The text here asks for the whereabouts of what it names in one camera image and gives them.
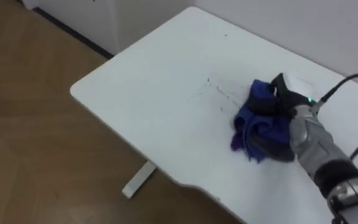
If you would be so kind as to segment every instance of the rag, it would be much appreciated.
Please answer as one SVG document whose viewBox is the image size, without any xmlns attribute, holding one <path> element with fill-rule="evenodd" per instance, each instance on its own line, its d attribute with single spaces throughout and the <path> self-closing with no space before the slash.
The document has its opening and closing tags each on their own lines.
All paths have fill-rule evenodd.
<svg viewBox="0 0 358 224">
<path fill-rule="evenodd" d="M 290 119 L 278 112 L 278 103 L 269 83 L 254 80 L 246 103 L 234 118 L 236 133 L 231 148 L 244 149 L 249 159 L 254 158 L 257 162 L 266 157 L 282 162 L 293 161 Z"/>
</svg>

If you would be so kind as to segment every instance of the white cabinet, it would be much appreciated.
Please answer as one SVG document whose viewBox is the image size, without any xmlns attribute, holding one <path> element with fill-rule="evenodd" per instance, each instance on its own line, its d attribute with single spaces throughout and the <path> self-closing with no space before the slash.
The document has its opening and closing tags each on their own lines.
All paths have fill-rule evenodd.
<svg viewBox="0 0 358 224">
<path fill-rule="evenodd" d="M 39 8 L 116 55 L 117 27 L 111 7 L 106 0 L 39 0 Z"/>
</svg>

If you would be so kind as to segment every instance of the baseboard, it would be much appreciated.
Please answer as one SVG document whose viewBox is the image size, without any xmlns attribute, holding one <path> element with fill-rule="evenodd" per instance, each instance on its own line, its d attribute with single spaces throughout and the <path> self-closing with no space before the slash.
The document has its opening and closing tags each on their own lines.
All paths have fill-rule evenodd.
<svg viewBox="0 0 358 224">
<path fill-rule="evenodd" d="M 51 23 L 55 24 L 55 26 L 61 28 L 62 30 L 64 30 L 67 34 L 70 34 L 72 37 L 76 38 L 77 40 L 81 41 L 83 44 L 87 45 L 89 48 L 91 48 L 92 50 L 94 50 L 95 52 L 99 53 L 100 55 L 102 55 L 103 57 L 107 58 L 107 59 L 111 59 L 114 57 L 113 54 L 110 54 L 107 50 L 104 50 L 102 47 L 100 47 L 99 45 L 95 44 L 94 42 L 92 42 L 91 40 L 89 40 L 88 38 L 84 37 L 83 35 L 81 35 L 79 32 L 73 30 L 72 28 L 70 28 L 68 25 L 60 22 L 58 19 L 54 18 L 53 16 L 51 16 L 50 14 L 48 14 L 47 12 L 45 12 L 44 10 L 40 9 L 39 7 L 36 7 L 33 9 L 34 12 L 40 14 L 42 17 L 44 17 L 45 19 L 47 19 L 48 21 L 50 21 Z"/>
</svg>

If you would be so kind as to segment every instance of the wooden floor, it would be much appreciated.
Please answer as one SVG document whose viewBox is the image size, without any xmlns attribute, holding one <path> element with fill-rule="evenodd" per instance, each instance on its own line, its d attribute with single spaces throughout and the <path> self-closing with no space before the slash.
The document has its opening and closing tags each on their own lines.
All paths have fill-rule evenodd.
<svg viewBox="0 0 358 224">
<path fill-rule="evenodd" d="M 0 224 L 238 223 L 157 172 L 69 94 L 102 56 L 13 0 L 0 0 Z"/>
</svg>

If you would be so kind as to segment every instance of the white wall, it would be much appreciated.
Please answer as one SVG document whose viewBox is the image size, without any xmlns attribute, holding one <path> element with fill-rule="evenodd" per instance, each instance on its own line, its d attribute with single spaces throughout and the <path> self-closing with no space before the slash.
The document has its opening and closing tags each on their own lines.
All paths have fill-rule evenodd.
<svg viewBox="0 0 358 224">
<path fill-rule="evenodd" d="M 358 72 L 358 1 L 195 0 L 195 4 L 335 72 Z"/>
<path fill-rule="evenodd" d="M 106 0 L 38 0 L 39 8 L 95 44 L 117 54 L 116 25 Z"/>
<path fill-rule="evenodd" d="M 120 50 L 193 5 L 193 0 L 107 0 L 117 23 Z"/>
</svg>

